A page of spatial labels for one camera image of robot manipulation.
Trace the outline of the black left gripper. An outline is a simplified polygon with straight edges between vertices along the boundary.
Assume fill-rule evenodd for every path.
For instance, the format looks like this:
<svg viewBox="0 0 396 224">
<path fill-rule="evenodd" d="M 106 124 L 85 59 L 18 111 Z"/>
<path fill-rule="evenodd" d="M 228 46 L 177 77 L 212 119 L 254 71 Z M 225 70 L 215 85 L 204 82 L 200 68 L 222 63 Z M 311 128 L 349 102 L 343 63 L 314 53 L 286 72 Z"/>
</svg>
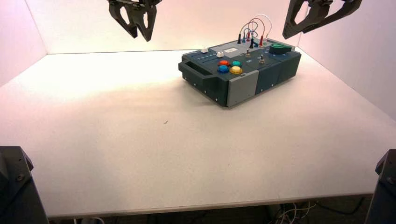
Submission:
<svg viewBox="0 0 396 224">
<path fill-rule="evenodd" d="M 162 0 L 108 0 L 109 13 L 133 38 L 138 36 L 138 26 L 144 39 L 149 42 L 152 37 L 157 14 L 156 5 L 160 2 Z M 132 18 L 131 6 L 142 7 L 137 16 L 137 26 Z M 121 15 L 122 8 L 126 11 L 127 19 L 124 19 Z"/>
</svg>

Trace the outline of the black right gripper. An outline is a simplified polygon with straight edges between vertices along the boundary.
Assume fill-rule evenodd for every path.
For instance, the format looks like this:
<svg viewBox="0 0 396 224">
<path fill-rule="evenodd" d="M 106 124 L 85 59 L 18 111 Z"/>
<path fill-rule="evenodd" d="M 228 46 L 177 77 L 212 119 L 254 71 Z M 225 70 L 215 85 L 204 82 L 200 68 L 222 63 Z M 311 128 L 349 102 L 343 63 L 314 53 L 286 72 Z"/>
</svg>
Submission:
<svg viewBox="0 0 396 224">
<path fill-rule="evenodd" d="M 310 7 L 306 17 L 296 23 L 295 18 L 304 2 Z M 328 15 L 333 0 L 291 0 L 283 28 L 283 37 L 288 39 L 296 34 L 308 33 L 329 23 L 342 19 L 355 12 L 362 0 L 344 0 L 342 7 L 335 13 Z"/>
</svg>

